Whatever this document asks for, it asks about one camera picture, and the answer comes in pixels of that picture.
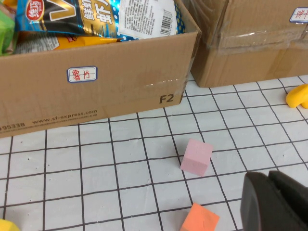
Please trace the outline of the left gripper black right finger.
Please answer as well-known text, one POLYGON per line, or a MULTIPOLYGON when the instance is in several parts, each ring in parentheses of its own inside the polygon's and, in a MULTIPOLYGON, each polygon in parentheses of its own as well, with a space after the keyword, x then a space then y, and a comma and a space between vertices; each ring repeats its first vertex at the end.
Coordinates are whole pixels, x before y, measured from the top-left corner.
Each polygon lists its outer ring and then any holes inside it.
POLYGON ((308 188, 280 171, 270 171, 268 178, 274 183, 292 210, 304 223, 307 223, 308 188))

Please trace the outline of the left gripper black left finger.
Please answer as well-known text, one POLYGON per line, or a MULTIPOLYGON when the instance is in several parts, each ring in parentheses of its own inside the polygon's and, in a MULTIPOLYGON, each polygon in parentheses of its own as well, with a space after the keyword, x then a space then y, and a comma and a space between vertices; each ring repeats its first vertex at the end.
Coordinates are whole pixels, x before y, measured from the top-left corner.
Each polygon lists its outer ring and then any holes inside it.
POLYGON ((240 214, 244 231, 308 229, 308 223, 292 210, 268 175, 259 172, 245 174, 240 214))

